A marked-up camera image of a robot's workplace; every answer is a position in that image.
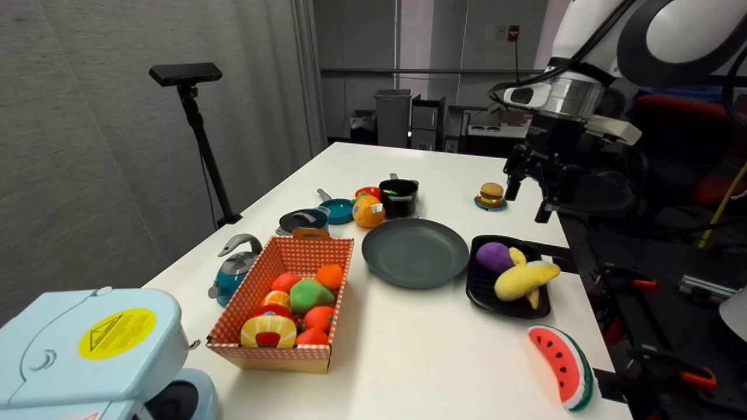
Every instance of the woven basket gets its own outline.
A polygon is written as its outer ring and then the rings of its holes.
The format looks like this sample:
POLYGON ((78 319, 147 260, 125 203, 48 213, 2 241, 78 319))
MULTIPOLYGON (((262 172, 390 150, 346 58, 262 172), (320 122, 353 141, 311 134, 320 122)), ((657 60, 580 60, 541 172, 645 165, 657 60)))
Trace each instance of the woven basket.
POLYGON ((349 264, 353 241, 349 239, 273 239, 260 254, 247 278, 237 289, 227 311, 209 337, 209 347, 233 361, 241 369, 279 369, 279 372, 330 372, 337 325, 342 319, 349 264), (339 264, 346 270, 346 281, 337 291, 335 319, 328 346, 300 346, 300 347, 241 347, 239 337, 242 322, 252 311, 262 305, 262 299, 272 291, 273 281, 281 273, 297 273, 313 278, 323 264, 339 264))

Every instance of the white table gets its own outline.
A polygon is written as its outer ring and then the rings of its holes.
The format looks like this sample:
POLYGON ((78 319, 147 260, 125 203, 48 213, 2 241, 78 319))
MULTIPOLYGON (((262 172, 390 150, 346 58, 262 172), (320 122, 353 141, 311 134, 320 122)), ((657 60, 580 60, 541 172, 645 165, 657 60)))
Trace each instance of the white table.
MULTIPOLYGON (((455 228, 468 245, 483 234, 566 245, 555 217, 549 225, 533 222, 539 205, 534 182, 526 182, 519 200, 504 213, 483 213, 471 203, 483 182, 504 184, 502 164, 461 155, 332 144, 249 205, 239 225, 212 234, 147 287, 165 289, 182 304, 189 340, 206 338, 221 313, 209 299, 221 264, 218 253, 233 234, 249 232, 266 243, 281 214, 320 203, 318 186, 332 196, 353 196, 357 186, 378 184, 390 172, 419 180, 419 217, 455 228)), ((367 270, 360 253, 362 228, 332 227, 332 235, 355 239, 332 372, 241 372, 202 346, 188 367, 210 374, 227 420, 630 417, 629 406, 600 395, 587 411, 567 414, 559 401, 551 369, 526 338, 531 325, 560 326, 576 338, 596 369, 612 372, 576 275, 563 273, 554 281, 549 287, 554 313, 526 322, 474 309, 465 281, 430 291, 390 287, 367 270)))

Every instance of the dark plate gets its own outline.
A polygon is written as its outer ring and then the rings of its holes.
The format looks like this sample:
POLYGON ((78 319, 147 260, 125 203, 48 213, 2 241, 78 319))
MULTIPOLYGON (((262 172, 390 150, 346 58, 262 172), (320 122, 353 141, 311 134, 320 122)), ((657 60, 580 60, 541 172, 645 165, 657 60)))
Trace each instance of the dark plate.
POLYGON ((509 235, 476 235, 471 241, 471 253, 470 253, 470 267, 468 267, 468 297, 474 305, 489 311, 489 313, 500 313, 509 317, 545 317, 551 313, 551 299, 547 295, 547 287, 539 287, 539 309, 534 311, 527 299, 519 302, 500 302, 492 291, 495 278, 483 264, 476 262, 476 250, 485 243, 502 243, 506 248, 519 248, 527 262, 541 260, 539 250, 533 245, 526 245, 523 241, 509 239, 509 235))
POLYGON ((364 239, 373 275, 404 289, 435 289, 458 281, 470 262, 468 243, 430 220, 390 220, 364 239))

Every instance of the yellow label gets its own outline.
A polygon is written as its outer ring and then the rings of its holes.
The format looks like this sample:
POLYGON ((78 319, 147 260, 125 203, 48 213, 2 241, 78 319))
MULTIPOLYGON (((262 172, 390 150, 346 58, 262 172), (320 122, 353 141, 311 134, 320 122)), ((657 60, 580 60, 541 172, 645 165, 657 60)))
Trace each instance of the yellow label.
POLYGON ((157 313, 149 309, 129 309, 95 322, 78 346, 84 359, 113 359, 139 347, 157 326, 157 313))

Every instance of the toy watermelon slice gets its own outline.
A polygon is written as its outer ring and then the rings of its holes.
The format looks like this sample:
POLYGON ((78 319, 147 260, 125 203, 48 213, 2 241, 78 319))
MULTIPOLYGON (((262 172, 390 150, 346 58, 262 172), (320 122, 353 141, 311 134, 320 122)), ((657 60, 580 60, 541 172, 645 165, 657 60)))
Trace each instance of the toy watermelon slice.
POLYGON ((551 326, 531 326, 527 337, 554 369, 563 406, 581 411, 593 395, 593 374, 581 347, 566 331, 551 326))

